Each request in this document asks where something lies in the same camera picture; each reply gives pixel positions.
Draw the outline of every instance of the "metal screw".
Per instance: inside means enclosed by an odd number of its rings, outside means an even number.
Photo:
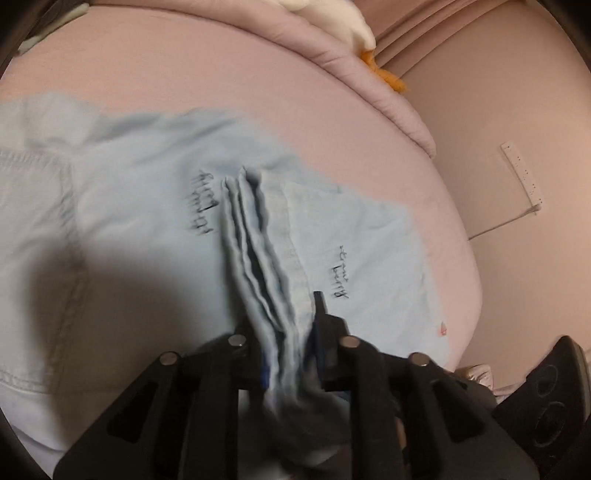
[[[228,339],[228,343],[232,346],[243,346],[246,344],[246,337],[244,335],[232,335]]]
[[[339,343],[345,348],[357,348],[361,343],[361,340],[352,335],[347,335],[346,337],[341,337]]]
[[[431,361],[431,359],[428,357],[428,355],[425,355],[424,353],[421,353],[421,352],[411,353],[409,358],[412,363],[414,363],[415,365],[418,365],[420,367],[426,367],[429,364],[429,362]]]
[[[178,355],[174,352],[165,352],[160,355],[160,363],[166,365],[167,367],[170,365],[174,365],[178,360]]]

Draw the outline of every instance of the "cable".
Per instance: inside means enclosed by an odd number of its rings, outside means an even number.
[[[481,236],[481,235],[484,235],[485,233],[492,232],[493,230],[496,230],[497,228],[500,228],[502,226],[505,226],[505,225],[507,225],[507,224],[509,224],[511,222],[515,222],[516,220],[519,220],[520,218],[523,218],[524,216],[527,216],[530,213],[539,212],[541,209],[542,209],[542,206],[539,203],[536,203],[534,206],[531,206],[525,212],[523,212],[522,214],[520,214],[520,215],[512,218],[511,220],[507,220],[506,222],[499,223],[499,225],[495,225],[493,227],[490,227],[490,228],[484,230],[483,232],[477,233],[476,235],[472,235],[471,237],[468,237],[468,240],[473,240],[477,236]]]

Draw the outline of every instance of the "shirt pocket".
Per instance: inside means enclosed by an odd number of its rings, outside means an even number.
[[[88,288],[75,212],[67,161],[0,151],[0,382],[14,388],[59,383]]]

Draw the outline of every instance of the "pink mattress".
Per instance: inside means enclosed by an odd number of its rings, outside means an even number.
[[[262,2],[128,3],[160,9],[91,8],[14,59],[0,99],[60,91],[109,111],[238,111],[332,180],[407,205],[446,318],[447,367],[455,368],[478,321],[480,282],[431,160],[433,140],[408,102],[331,37]]]

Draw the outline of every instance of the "pink curtain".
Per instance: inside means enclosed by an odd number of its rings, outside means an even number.
[[[429,52],[506,0],[355,0],[374,32],[376,62],[401,76]]]

